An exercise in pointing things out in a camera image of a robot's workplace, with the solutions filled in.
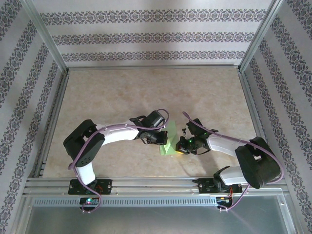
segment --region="patterned wallpaper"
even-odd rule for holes
[[[18,0],[0,0],[0,234],[9,233],[61,71]]]
[[[312,233],[311,19],[311,1],[285,1],[245,71],[305,233]]]
[[[235,64],[271,0],[34,0],[67,66]]]

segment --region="green sponge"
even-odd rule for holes
[[[179,137],[176,133],[176,122],[170,120],[166,126],[166,128],[162,129],[162,131],[167,131],[167,144],[160,145],[160,155],[178,155],[176,152],[176,144],[179,141]]]

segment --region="beige floor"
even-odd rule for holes
[[[178,134],[188,122],[181,113],[199,118],[207,128],[250,139],[255,136],[235,69],[153,69],[72,71],[65,92],[43,177],[74,177],[64,139],[85,119],[113,124],[165,108]],[[114,142],[93,161],[97,176],[212,176],[238,165],[220,152],[161,156],[156,145],[140,140]]]

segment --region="purple cable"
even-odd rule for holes
[[[226,139],[235,141],[235,142],[241,142],[241,143],[244,143],[244,144],[252,145],[252,146],[254,146],[255,148],[261,150],[262,152],[265,152],[265,153],[268,154],[270,157],[272,157],[272,158],[275,160],[275,162],[278,164],[281,173],[280,173],[280,175],[279,175],[279,178],[277,178],[277,179],[275,179],[275,180],[272,180],[272,181],[271,181],[270,183],[268,183],[268,184],[277,183],[277,182],[279,182],[279,181],[284,177],[284,169],[283,169],[283,167],[282,167],[282,164],[278,161],[278,159],[276,158],[276,156],[273,155],[271,152],[267,151],[266,149],[262,148],[261,146],[258,146],[258,145],[256,145],[256,144],[253,144],[253,143],[251,143],[251,142],[249,142],[249,141],[240,140],[240,139],[235,138],[235,137],[231,137],[231,136],[226,136],[226,135],[222,135],[222,134],[219,134],[219,133],[215,133],[215,132],[213,132],[213,131],[211,131],[211,130],[205,128],[204,126],[202,126],[202,125],[196,123],[195,121],[193,121],[193,120],[191,119],[191,117],[190,117],[185,111],[183,111],[182,113],[183,113],[183,115],[184,115],[190,122],[192,122],[193,124],[195,124],[196,126],[202,128],[202,129],[204,129],[204,130],[207,131],[208,133],[211,133],[211,134],[214,134],[214,135],[216,135],[216,136],[218,136],[218,137],[223,137],[223,138],[226,138]],[[230,209],[232,209],[234,206],[236,206],[236,205],[240,202],[240,200],[242,199],[243,195],[247,192],[247,189],[249,189],[249,187],[250,187],[250,184],[248,184],[248,186],[246,187],[246,189],[244,190],[244,192],[241,194],[241,196],[239,197],[239,199],[238,199],[232,206],[226,207],[226,206],[219,205],[219,204],[218,204],[218,206],[220,206],[220,207],[222,207],[222,208],[225,208],[224,210],[230,210]]]
[[[91,213],[91,212],[97,210],[97,209],[100,207],[100,205],[101,205],[101,203],[102,203],[102,197],[101,197],[101,195],[100,195],[98,192],[94,191],[93,189],[90,189],[87,185],[85,185],[85,184],[82,182],[82,180],[80,179],[79,174],[78,174],[78,172],[77,172],[77,170],[76,170],[75,164],[77,163],[77,161],[78,161],[79,158],[81,157],[83,151],[85,150],[85,148],[87,147],[87,145],[89,144],[89,142],[91,141],[91,139],[92,139],[96,134],[100,133],[100,132],[103,131],[103,130],[111,130],[111,129],[120,128],[120,127],[130,127],[130,128],[133,128],[133,129],[138,129],[138,128],[139,128],[139,129],[143,129],[143,130],[158,130],[158,129],[161,129],[161,128],[163,128],[163,127],[166,127],[166,125],[167,125],[167,123],[168,123],[168,121],[169,121],[169,112],[168,112],[167,110],[165,110],[165,109],[158,109],[158,111],[164,111],[164,112],[166,112],[166,114],[167,114],[167,119],[165,120],[165,122],[164,122],[162,125],[158,126],[158,127],[146,128],[146,127],[140,127],[140,126],[136,126],[136,125],[132,125],[132,124],[114,124],[114,125],[110,125],[110,126],[107,126],[107,127],[103,127],[103,128],[101,128],[101,129],[95,131],[94,133],[91,134],[91,136],[90,136],[90,137],[87,139],[87,141],[84,143],[83,147],[80,149],[79,153],[77,154],[75,160],[74,160],[71,164],[69,164],[68,170],[71,170],[71,169],[74,170],[74,173],[76,174],[76,177],[77,177],[78,181],[80,182],[80,184],[81,184],[84,188],[86,188],[87,190],[89,190],[90,192],[94,193],[95,195],[98,195],[98,197],[99,197],[99,201],[98,201],[97,206],[94,207],[94,209],[88,211],[88,213]],[[85,206],[85,203],[82,205],[82,208],[81,208],[81,209],[82,209],[82,212],[84,212],[84,209],[83,209],[84,206]]]

